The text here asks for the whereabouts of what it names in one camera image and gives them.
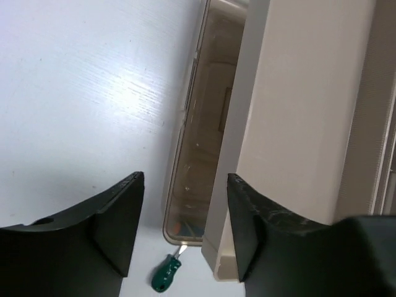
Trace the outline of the beige toolbox with clear lid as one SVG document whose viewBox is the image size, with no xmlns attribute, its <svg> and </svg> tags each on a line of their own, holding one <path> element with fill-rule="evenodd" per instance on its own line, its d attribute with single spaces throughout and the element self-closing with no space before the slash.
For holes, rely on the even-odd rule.
<svg viewBox="0 0 396 297">
<path fill-rule="evenodd" d="M 228 174 L 315 222 L 395 213 L 395 2 L 201 1 L 163 234 L 238 280 Z"/>
</svg>

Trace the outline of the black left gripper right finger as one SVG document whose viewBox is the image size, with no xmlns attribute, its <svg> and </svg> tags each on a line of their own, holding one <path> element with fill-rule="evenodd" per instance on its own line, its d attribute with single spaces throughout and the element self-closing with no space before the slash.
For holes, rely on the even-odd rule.
<svg viewBox="0 0 396 297">
<path fill-rule="evenodd" d="M 394 296 L 395 217 L 331 225 L 304 218 L 227 179 L 238 278 L 247 296 Z"/>
</svg>

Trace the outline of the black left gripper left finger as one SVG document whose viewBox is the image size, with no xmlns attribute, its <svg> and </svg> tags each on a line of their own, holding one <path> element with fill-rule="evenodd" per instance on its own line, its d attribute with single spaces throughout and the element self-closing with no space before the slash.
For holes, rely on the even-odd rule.
<svg viewBox="0 0 396 297">
<path fill-rule="evenodd" d="M 2 296 L 118 296 L 128 276 L 144 174 L 30 225 L 1 229 Z"/>
</svg>

